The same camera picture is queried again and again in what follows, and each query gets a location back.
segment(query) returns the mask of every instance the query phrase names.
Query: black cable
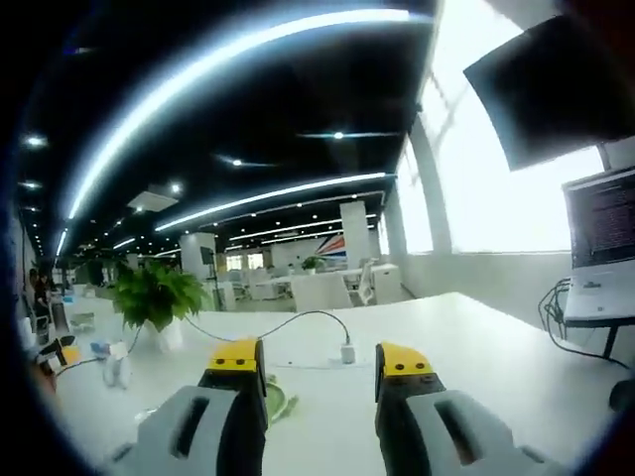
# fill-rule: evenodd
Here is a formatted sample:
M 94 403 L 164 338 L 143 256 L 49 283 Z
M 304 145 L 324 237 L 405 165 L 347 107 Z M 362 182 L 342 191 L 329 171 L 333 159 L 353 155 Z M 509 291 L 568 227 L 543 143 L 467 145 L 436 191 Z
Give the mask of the black cable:
M 282 324 L 278 325 L 277 327 L 274 327 L 273 329 L 265 332 L 264 334 L 259 335 L 257 338 L 258 339 L 264 339 L 265 337 L 267 337 L 267 336 L 273 334 L 274 332 L 280 330 L 285 325 L 293 322 L 297 318 L 302 317 L 303 315 L 307 315 L 307 314 L 324 314 L 324 315 L 327 315 L 327 316 L 332 317 L 333 319 L 335 319 L 339 323 L 339 325 L 341 325 L 341 327 L 344 329 L 344 333 L 346 334 L 346 344 L 350 344 L 350 334 L 348 333 L 348 328 L 346 327 L 346 325 L 339 319 L 339 317 L 337 317 L 334 314 L 331 314 L 330 312 L 326 312 L 325 310 L 306 310 L 304 312 L 300 312 L 299 314 L 296 314 L 293 317 L 287 319 L 286 321 L 284 321 Z M 213 339 L 222 340 L 223 342 L 235 342 L 235 340 L 233 340 L 233 339 L 226 339 L 225 337 L 220 337 L 218 335 L 210 334 L 206 330 L 204 330 L 204 329 L 200 328 L 198 325 L 194 324 L 190 320 L 190 318 L 187 317 L 187 316 L 186 316 L 186 321 L 189 322 L 195 329 L 199 330 L 200 332 L 202 332 L 203 334 L 207 335 L 208 337 L 211 337 Z
M 132 352 L 132 349 L 135 348 L 135 345 L 137 345 L 137 339 L 139 339 L 139 334 L 141 333 L 141 327 L 139 327 L 139 329 L 137 329 L 137 333 L 135 335 L 134 340 L 132 341 L 132 345 L 130 346 L 130 348 L 128 349 L 128 354 L 130 354 L 130 352 Z M 93 358 L 93 359 L 87 359 L 87 360 L 82 360 L 81 362 L 77 362 L 76 364 L 72 364 L 72 365 L 68 365 L 66 367 L 64 367 L 63 369 L 61 369 L 59 372 L 56 373 L 56 377 L 59 377 L 61 374 L 63 374 L 66 370 L 70 370 L 70 369 L 74 369 L 75 367 L 79 367 L 83 364 L 89 364 L 91 362 L 98 362 L 100 360 L 100 358 Z
M 577 354 L 577 355 L 582 355 L 584 357 L 592 357 L 594 359 L 601 359 L 601 360 L 605 360 L 607 362 L 611 362 L 613 364 L 617 364 L 620 367 L 623 367 L 627 370 L 630 370 L 630 367 L 626 364 L 624 364 L 623 362 L 620 362 L 619 360 L 613 359 L 611 357 L 604 357 L 603 355 L 599 355 L 599 354 L 591 354 L 588 352 L 582 352 L 579 350 L 575 350 L 575 349 L 570 349 L 565 347 L 564 345 L 560 344 L 556 338 L 554 337 L 554 334 L 552 332 L 552 328 L 551 328 L 551 317 L 554 319 L 554 321 L 556 320 L 556 316 L 553 314 L 552 311 L 549 311 L 548 309 L 554 308 L 554 309 L 558 309 L 560 308 L 560 305 L 558 304 L 558 306 L 555 306 L 553 304 L 553 300 L 557 298 L 558 293 L 562 293 L 565 292 L 569 289 L 569 286 L 566 286 L 566 289 L 563 289 L 563 280 L 558 281 L 558 283 L 551 288 L 547 294 L 545 295 L 545 297 L 543 297 L 543 299 L 541 299 L 541 303 L 544 302 L 547 297 L 551 296 L 551 294 L 553 294 L 550 298 L 550 302 L 548 304 L 545 304 L 545 311 L 547 313 L 547 319 L 545 320 L 543 318 L 543 310 L 538 307 L 538 313 L 540 314 L 540 318 L 543 322 L 545 322 L 547 324 L 547 332 L 549 333 L 549 337 L 552 339 L 552 342 L 554 342 L 554 345 L 556 345 L 556 347 L 558 347 L 561 350 L 564 350 L 566 352 L 570 352 L 571 354 Z

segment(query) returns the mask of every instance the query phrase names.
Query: window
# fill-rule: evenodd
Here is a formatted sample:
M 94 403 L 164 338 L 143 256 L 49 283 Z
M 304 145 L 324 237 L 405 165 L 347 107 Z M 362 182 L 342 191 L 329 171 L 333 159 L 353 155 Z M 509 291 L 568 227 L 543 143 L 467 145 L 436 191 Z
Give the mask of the window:
M 242 270 L 242 256 L 233 255 L 227 257 L 227 271 Z
M 390 255 L 390 245 L 388 244 L 388 232 L 386 230 L 386 217 L 382 213 L 377 223 L 377 233 L 379 235 L 379 253 L 382 256 Z
M 432 251 L 433 238 L 430 231 L 424 186 L 419 177 L 415 151 L 409 138 L 406 138 L 404 154 L 397 165 L 397 193 L 404 221 L 408 253 Z
M 509 172 L 489 115 L 463 70 L 520 33 L 484 0 L 444 5 L 434 75 L 426 82 L 431 90 L 422 97 L 429 116 L 436 117 L 423 123 L 435 145 L 455 252 L 568 250 L 571 240 L 562 184 L 603 170 L 593 147 Z M 435 106 L 438 96 L 446 99 L 449 113 Z
M 258 268 L 264 268 L 264 262 L 262 259 L 262 253 L 254 253 L 247 255 L 247 263 L 250 270 L 257 270 Z

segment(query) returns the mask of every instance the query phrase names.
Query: white desk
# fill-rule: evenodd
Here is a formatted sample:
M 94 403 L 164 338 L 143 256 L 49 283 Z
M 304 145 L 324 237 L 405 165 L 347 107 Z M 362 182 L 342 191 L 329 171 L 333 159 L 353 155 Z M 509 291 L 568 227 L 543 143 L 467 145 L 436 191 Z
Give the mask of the white desk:
M 395 265 L 392 265 L 392 264 L 389 263 L 389 264 L 385 264 L 385 265 L 372 266 L 371 267 L 371 271 L 375 272 L 375 271 L 382 271 L 382 270 L 393 270 L 393 269 L 396 269 L 396 268 L 397 267 Z M 361 276 L 361 272 L 362 272 L 361 268 L 355 268 L 353 270 L 329 271 L 329 273 L 338 273 L 339 275 L 343 275 L 344 277 Z M 292 276 L 281 276 L 280 278 L 272 278 L 271 280 L 263 281 L 261 283 L 256 283 L 256 286 L 271 286 L 271 285 L 289 284 L 291 282 L 291 277 Z
M 556 348 L 549 336 L 459 294 L 335 311 L 348 326 L 358 364 L 333 369 L 341 328 L 323 315 L 298 319 L 265 340 L 268 373 L 298 395 L 294 412 L 267 433 L 265 475 L 383 475 L 374 432 L 375 344 L 388 340 L 424 352 L 449 389 L 468 392 L 501 417 L 517 444 L 571 465 L 604 429 L 617 366 Z M 206 312 L 198 322 L 229 338 L 258 335 L 287 312 Z M 110 317 L 99 325 L 121 329 Z M 126 338 L 133 336 L 127 331 Z M 187 350 L 162 355 L 143 334 L 131 354 L 128 391 L 106 389 L 100 364 L 58 382 L 69 431 L 93 458 L 135 437 L 134 415 L 195 385 L 215 343 L 184 322 Z

